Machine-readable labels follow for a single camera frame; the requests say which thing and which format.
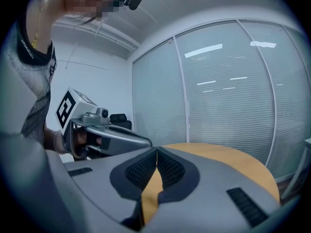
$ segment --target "gray surface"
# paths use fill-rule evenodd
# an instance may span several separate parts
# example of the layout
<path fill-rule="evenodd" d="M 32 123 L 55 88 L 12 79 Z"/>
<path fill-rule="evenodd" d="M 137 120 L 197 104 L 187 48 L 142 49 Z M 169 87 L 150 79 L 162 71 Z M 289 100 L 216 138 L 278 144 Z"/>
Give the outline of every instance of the gray surface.
<path fill-rule="evenodd" d="M 115 132 L 113 130 L 110 130 L 109 127 L 120 128 L 126 132 L 135 135 Z M 129 151 L 134 151 L 151 146 L 150 142 L 147 139 L 142 138 L 131 130 L 115 125 L 89 126 L 86 127 L 86 131 L 110 139 L 108 150 L 104 150 L 101 148 L 101 153 L 105 153 L 108 155 L 123 154 Z"/>
<path fill-rule="evenodd" d="M 71 119 L 76 125 L 86 127 L 91 125 L 110 124 L 110 119 L 104 118 L 102 112 L 107 109 L 97 108 L 96 113 L 85 113 L 80 119 Z"/>
<path fill-rule="evenodd" d="M 54 151 L 47 151 L 53 177 L 65 205 L 68 207 L 76 224 L 76 233 L 118 232 L 130 233 L 132 230 L 122 226 L 84 195 L 80 187 L 69 176 L 59 155 Z"/>
<path fill-rule="evenodd" d="M 90 167 L 93 171 L 74 176 L 72 179 L 88 197 L 102 211 L 106 211 L 115 220 L 121 222 L 130 217 L 136 205 L 136 201 L 123 199 L 110 183 L 110 173 L 117 165 L 148 151 L 145 148 L 117 156 L 102 159 L 87 160 L 66 163 L 67 171 Z"/>
<path fill-rule="evenodd" d="M 241 187 L 268 215 L 279 208 L 278 202 L 262 187 L 234 168 L 211 159 L 165 148 L 190 162 L 200 172 L 196 189 L 183 201 L 165 203 L 142 232 L 240 233 L 250 229 L 226 190 Z"/>
<path fill-rule="evenodd" d="M 75 232 L 42 146 L 20 134 L 0 134 L 0 146 L 1 177 L 19 208 L 44 232 Z"/>

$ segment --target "round table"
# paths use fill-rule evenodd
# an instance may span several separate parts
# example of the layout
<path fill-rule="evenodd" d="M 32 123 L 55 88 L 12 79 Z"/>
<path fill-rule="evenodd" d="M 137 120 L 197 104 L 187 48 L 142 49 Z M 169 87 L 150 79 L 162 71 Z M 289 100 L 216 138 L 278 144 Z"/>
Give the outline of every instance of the round table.
<path fill-rule="evenodd" d="M 207 143 L 177 143 L 163 147 L 185 151 L 226 163 L 266 189 L 279 202 L 278 188 L 272 174 L 260 161 L 247 153 Z M 157 195 L 161 191 L 163 191 L 162 179 L 159 171 L 156 169 L 141 195 L 145 223 L 149 222 L 156 213 Z"/>

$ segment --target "black rubber pad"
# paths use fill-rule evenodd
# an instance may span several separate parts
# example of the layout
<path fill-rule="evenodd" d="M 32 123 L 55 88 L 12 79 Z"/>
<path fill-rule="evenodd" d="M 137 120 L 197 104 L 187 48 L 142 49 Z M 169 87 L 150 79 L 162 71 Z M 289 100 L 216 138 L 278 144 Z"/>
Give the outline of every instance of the black rubber pad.
<path fill-rule="evenodd" d="M 76 170 L 72 170 L 72 171 L 68 171 L 68 174 L 73 177 L 73 176 L 77 176 L 77 175 L 81 175 L 84 173 L 88 173 L 93 171 L 91 168 L 89 167 L 84 167 L 84 168 L 80 168 L 80 169 L 76 169 Z"/>
<path fill-rule="evenodd" d="M 142 191 L 151 179 L 156 166 L 156 151 L 129 166 L 125 170 L 126 178 Z"/>
<path fill-rule="evenodd" d="M 156 148 L 127 160 L 112 169 L 110 182 L 118 194 L 125 199 L 140 201 L 156 169 Z"/>
<path fill-rule="evenodd" d="M 227 190 L 227 194 L 231 197 L 235 205 L 252 227 L 261 224 L 268 218 L 268 216 L 241 188 L 238 187 Z"/>
<path fill-rule="evenodd" d="M 157 148 L 157 168 L 163 183 L 158 204 L 184 200 L 200 181 L 200 173 L 194 163 L 163 147 Z"/>
<path fill-rule="evenodd" d="M 174 185 L 182 179 L 185 174 L 185 168 L 179 162 L 161 151 L 158 151 L 157 157 L 157 169 L 161 174 L 163 189 Z"/>

